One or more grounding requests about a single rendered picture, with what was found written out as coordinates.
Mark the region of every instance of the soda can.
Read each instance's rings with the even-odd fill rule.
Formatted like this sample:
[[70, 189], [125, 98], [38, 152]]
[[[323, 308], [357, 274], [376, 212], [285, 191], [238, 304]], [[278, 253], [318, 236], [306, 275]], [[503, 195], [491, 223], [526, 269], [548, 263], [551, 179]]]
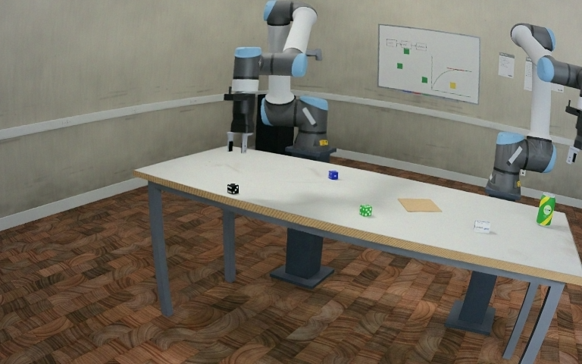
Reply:
[[541, 226], [549, 226], [555, 209], [555, 195], [544, 192], [540, 198], [540, 208], [537, 210], [537, 223]]

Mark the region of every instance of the beige wall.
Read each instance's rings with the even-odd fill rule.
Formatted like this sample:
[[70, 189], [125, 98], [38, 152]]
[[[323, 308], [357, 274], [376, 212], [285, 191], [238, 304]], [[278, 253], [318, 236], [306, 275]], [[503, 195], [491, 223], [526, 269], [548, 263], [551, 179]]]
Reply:
[[[524, 52], [511, 27], [551, 27], [554, 56], [582, 64], [578, 0], [309, 0], [319, 14], [310, 59], [296, 89], [380, 99], [529, 127]], [[224, 93], [233, 50], [267, 45], [265, 0], [7, 0], [0, 2], [0, 129], [96, 111]], [[410, 96], [377, 86], [378, 24], [479, 36], [480, 104]], [[516, 77], [497, 76], [499, 52], [516, 56]], [[554, 135], [573, 139], [563, 112], [577, 93], [553, 93]], [[131, 178], [134, 168], [224, 143], [230, 103], [157, 111], [0, 141], [0, 217]], [[330, 140], [341, 149], [429, 165], [478, 177], [493, 166], [496, 131], [437, 118], [341, 102], [330, 103]], [[582, 198], [565, 148], [550, 175], [524, 185]]]
[[[308, 73], [293, 81], [295, 89], [379, 99], [452, 112], [485, 121], [529, 129], [531, 92], [524, 90], [525, 52], [510, 37], [517, 23], [549, 27], [555, 33], [553, 55], [582, 64], [577, 46], [582, 22], [574, 9], [578, 0], [394, 0], [354, 2], [310, 0], [318, 11], [310, 48], [322, 48], [324, 60], [310, 61]], [[377, 86], [378, 24], [418, 27], [480, 37], [479, 105], [430, 96], [413, 96]], [[499, 53], [515, 55], [515, 78], [497, 75]], [[552, 93], [552, 135], [574, 139], [575, 117], [564, 112], [578, 91]], [[449, 171], [489, 177], [497, 131], [399, 111], [341, 102], [330, 104], [330, 143], [338, 148], [370, 153]], [[558, 146], [551, 174], [530, 172], [522, 185], [582, 199], [575, 181], [582, 164], [565, 163], [567, 148]]]

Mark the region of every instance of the whiteboard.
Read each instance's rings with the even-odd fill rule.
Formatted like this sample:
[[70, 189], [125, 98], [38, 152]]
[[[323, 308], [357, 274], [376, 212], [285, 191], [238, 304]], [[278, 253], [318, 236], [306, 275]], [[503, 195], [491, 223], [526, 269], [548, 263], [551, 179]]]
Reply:
[[479, 103], [480, 39], [380, 25], [378, 86]]

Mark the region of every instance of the parquet floor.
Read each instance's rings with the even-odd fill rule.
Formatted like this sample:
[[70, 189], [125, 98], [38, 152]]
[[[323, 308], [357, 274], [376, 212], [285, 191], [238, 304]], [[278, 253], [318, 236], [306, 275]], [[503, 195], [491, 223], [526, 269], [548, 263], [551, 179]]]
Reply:
[[[392, 168], [332, 163], [482, 193]], [[237, 216], [237, 279], [228, 284], [221, 211], [166, 193], [163, 201], [168, 318], [157, 302], [145, 188], [0, 232], [0, 363], [506, 362], [522, 282], [498, 279], [489, 337], [452, 330], [443, 323], [469, 271], [326, 240], [323, 263], [336, 273], [306, 290], [268, 276], [284, 263], [285, 230]], [[580, 250], [582, 210], [557, 209]], [[543, 292], [507, 362], [518, 361]], [[581, 287], [566, 287], [537, 362], [582, 362]]]

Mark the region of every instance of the white tabletop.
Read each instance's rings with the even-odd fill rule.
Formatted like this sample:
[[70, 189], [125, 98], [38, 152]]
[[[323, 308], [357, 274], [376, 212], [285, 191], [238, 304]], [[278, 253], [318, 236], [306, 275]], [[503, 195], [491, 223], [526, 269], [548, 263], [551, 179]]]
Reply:
[[[329, 170], [338, 171], [339, 180], [330, 180]], [[228, 152], [221, 147], [134, 174], [184, 192], [203, 191], [205, 197], [232, 206], [256, 212], [266, 208], [261, 212], [271, 211], [266, 215], [283, 220], [301, 216], [344, 227], [342, 232], [354, 237], [582, 284], [582, 264], [561, 212], [554, 212], [550, 226], [541, 227], [533, 206], [253, 149], [242, 154], [240, 149]], [[228, 194], [228, 184], [238, 184], [239, 194]], [[431, 199], [442, 212], [407, 212], [399, 198]], [[371, 217], [359, 215], [362, 204], [372, 206]], [[491, 232], [474, 232], [475, 220], [489, 221]]]

